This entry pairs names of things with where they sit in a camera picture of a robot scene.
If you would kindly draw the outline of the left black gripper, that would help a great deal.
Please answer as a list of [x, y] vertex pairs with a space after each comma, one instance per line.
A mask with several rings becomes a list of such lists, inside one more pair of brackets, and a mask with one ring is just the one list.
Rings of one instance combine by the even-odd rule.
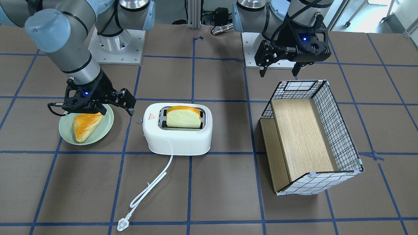
[[261, 77], [265, 76], [269, 66], [282, 59], [287, 58], [296, 62], [292, 69], [292, 75], [297, 76], [300, 70], [311, 65], [311, 62], [322, 62], [330, 57], [328, 30], [323, 19], [316, 19], [313, 26], [302, 26], [291, 22], [289, 28], [293, 36], [291, 47], [296, 49], [295, 52], [291, 52], [290, 47], [273, 47], [267, 40], [261, 40], [255, 54], [255, 64], [260, 67]]

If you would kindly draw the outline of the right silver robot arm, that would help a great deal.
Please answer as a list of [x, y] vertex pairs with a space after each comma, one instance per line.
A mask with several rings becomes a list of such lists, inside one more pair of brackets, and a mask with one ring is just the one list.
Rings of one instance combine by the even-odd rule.
[[131, 47], [128, 30], [149, 31], [155, 21], [152, 0], [2, 0], [1, 24], [24, 28], [36, 46], [68, 76], [63, 102], [49, 103], [67, 113], [106, 114], [112, 104], [134, 114], [136, 100], [117, 91], [85, 46], [92, 26], [107, 52]]

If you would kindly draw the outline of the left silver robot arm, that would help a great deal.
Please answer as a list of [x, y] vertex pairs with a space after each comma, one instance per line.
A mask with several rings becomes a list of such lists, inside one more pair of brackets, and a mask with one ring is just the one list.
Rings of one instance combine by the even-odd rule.
[[255, 64], [261, 77], [280, 60], [294, 63], [293, 76], [302, 67], [331, 56], [324, 18], [333, 0], [238, 0], [233, 4], [236, 32], [260, 33]]

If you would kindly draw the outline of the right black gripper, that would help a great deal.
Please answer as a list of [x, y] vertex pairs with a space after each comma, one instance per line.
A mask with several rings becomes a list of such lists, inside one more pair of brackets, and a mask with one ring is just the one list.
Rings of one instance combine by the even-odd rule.
[[125, 109], [130, 116], [134, 115], [135, 97], [126, 88], [121, 91], [114, 89], [103, 70], [90, 83], [77, 85], [74, 82], [74, 78], [67, 79], [63, 110], [69, 113], [100, 113], [104, 116], [105, 103]]

